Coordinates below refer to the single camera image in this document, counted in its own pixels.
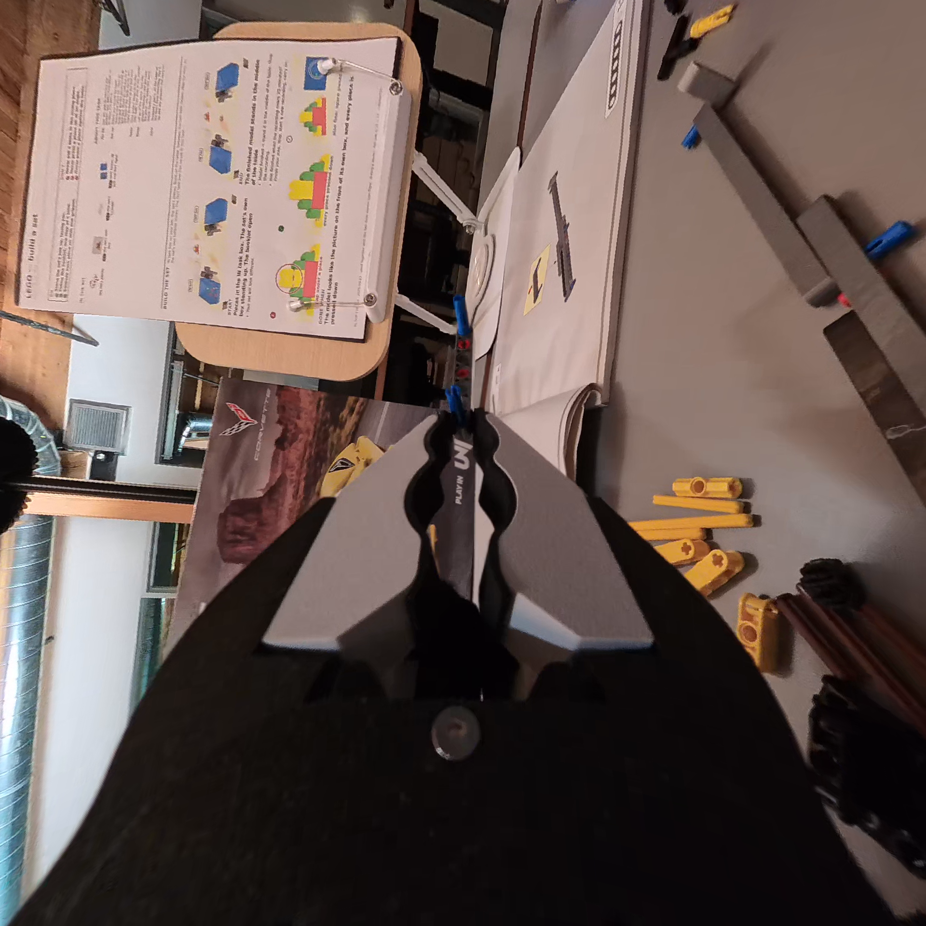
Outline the dark brown lego connectors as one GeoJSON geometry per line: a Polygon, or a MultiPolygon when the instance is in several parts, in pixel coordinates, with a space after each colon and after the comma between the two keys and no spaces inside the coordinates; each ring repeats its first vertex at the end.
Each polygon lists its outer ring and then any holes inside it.
{"type": "Polygon", "coordinates": [[[831,675],[877,694],[925,735],[924,644],[874,607],[850,565],[808,561],[794,592],[773,603],[831,675]]]}

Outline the wall vent grille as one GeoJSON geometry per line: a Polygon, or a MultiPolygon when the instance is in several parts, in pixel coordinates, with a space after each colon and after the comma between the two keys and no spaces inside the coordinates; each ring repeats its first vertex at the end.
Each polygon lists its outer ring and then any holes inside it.
{"type": "Polygon", "coordinates": [[[63,446],[89,453],[125,455],[133,409],[84,399],[68,401],[63,446]]]}

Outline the printed instruction sheet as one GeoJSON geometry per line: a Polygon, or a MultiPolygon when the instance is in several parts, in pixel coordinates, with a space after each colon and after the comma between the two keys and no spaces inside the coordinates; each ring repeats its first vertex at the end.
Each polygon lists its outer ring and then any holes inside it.
{"type": "Polygon", "coordinates": [[[40,63],[17,306],[344,341],[384,318],[401,39],[40,63]]]}

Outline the black lego connectors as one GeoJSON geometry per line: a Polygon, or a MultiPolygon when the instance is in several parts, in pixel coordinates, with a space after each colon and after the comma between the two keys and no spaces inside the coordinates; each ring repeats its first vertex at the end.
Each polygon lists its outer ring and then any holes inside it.
{"type": "Polygon", "coordinates": [[[808,714],[807,761],[824,804],[924,880],[924,738],[849,681],[825,675],[808,714]]]}

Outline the long grey lego beam assembly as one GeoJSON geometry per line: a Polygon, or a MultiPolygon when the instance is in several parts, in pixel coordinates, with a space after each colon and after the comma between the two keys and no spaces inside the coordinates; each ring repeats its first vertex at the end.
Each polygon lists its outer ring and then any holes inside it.
{"type": "Polygon", "coordinates": [[[796,291],[840,306],[824,337],[891,453],[924,500],[925,334],[824,195],[792,218],[721,115],[736,83],[698,62],[679,88],[702,102],[693,123],[796,291]]]}

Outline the dark grey lego beam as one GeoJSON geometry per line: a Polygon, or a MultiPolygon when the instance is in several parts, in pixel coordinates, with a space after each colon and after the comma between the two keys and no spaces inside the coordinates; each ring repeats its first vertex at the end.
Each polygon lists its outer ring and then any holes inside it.
{"type": "Polygon", "coordinates": [[[457,321],[453,367],[450,384],[445,389],[446,403],[457,423],[457,431],[470,433],[472,424],[473,328],[464,295],[453,300],[457,321]]]}

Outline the group of yellow lego pieces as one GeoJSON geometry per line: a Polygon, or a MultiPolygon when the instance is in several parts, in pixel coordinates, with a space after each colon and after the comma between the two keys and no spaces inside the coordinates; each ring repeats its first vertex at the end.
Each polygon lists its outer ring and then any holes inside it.
{"type": "Polygon", "coordinates": [[[737,595],[735,635],[757,669],[772,675],[782,660],[779,611],[770,596],[746,589],[758,562],[743,549],[743,536],[761,521],[751,496],[740,477],[677,478],[652,496],[660,512],[630,526],[710,602],[737,595]]]}

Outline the pile of mixed lego pins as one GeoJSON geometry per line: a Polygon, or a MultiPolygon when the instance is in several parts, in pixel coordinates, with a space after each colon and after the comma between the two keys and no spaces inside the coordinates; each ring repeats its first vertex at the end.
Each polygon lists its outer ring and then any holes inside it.
{"type": "Polygon", "coordinates": [[[691,20],[685,13],[685,1],[664,1],[666,11],[673,17],[673,28],[656,72],[659,82],[667,81],[676,65],[695,52],[701,40],[727,25],[734,16],[737,4],[722,6],[715,11],[691,20]]]}

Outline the lego set box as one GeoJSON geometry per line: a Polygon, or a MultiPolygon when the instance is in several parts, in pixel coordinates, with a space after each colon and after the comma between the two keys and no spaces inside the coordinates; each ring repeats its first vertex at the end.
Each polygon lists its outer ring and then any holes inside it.
{"type": "Polygon", "coordinates": [[[314,503],[436,417],[436,409],[223,379],[162,654],[314,503]]]}

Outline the open instruction booklet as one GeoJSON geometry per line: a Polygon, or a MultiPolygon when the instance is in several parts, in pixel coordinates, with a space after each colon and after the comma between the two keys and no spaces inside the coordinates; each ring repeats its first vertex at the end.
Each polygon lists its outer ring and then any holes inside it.
{"type": "Polygon", "coordinates": [[[613,2],[518,170],[485,406],[576,476],[608,402],[652,2],[613,2]]]}

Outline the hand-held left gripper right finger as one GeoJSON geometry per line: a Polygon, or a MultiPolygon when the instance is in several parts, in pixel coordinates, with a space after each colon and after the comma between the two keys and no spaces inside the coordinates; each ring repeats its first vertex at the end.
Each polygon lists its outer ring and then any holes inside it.
{"type": "Polygon", "coordinates": [[[588,495],[500,418],[471,419],[488,517],[480,614],[515,660],[527,696],[550,667],[576,657],[638,654],[654,634],[588,495]]]}

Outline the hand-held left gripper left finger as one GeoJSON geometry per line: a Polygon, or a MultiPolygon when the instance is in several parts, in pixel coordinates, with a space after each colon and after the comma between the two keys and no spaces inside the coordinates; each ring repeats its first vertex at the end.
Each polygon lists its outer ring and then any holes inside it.
{"type": "Polygon", "coordinates": [[[260,655],[368,670],[387,696],[418,692],[454,588],[427,527],[443,501],[454,424],[430,416],[330,500],[260,642],[260,655]]]}

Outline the wooden document stand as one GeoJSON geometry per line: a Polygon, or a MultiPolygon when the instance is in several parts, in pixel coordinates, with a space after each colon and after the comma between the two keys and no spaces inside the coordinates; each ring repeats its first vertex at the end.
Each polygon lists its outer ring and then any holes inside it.
{"type": "Polygon", "coordinates": [[[382,246],[381,256],[391,260],[387,284],[378,292],[363,341],[342,341],[312,336],[298,336],[261,330],[237,330],[178,322],[176,332],[183,347],[196,359],[219,367],[243,368],[285,375],[314,377],[331,381],[354,381],[364,378],[383,366],[391,337],[395,305],[407,307],[426,322],[437,325],[439,318],[413,305],[398,291],[400,256],[409,208],[409,192],[414,179],[428,187],[474,237],[472,256],[482,260],[482,275],[471,272],[477,283],[474,295],[466,296],[469,319],[475,320],[477,307],[494,274],[500,278],[497,256],[501,242],[499,232],[489,230],[496,193],[503,191],[508,177],[519,167],[520,150],[514,149],[506,162],[502,176],[486,200],[480,214],[474,214],[416,150],[415,139],[423,99],[423,65],[419,50],[411,36],[417,2],[407,2],[406,21],[402,29],[378,22],[235,22],[219,30],[214,40],[264,41],[282,40],[289,31],[300,42],[345,43],[373,38],[396,37],[400,41],[398,81],[403,86],[400,98],[404,115],[400,118],[395,141],[393,164],[383,191],[388,193],[388,213],[395,219],[392,237],[382,246]]]}

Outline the metal ventilation duct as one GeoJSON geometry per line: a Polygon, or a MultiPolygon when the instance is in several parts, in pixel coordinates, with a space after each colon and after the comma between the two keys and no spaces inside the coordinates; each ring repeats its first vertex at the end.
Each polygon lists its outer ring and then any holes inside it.
{"type": "Polygon", "coordinates": [[[23,513],[2,529],[1,908],[20,904],[55,519],[23,513]]]}

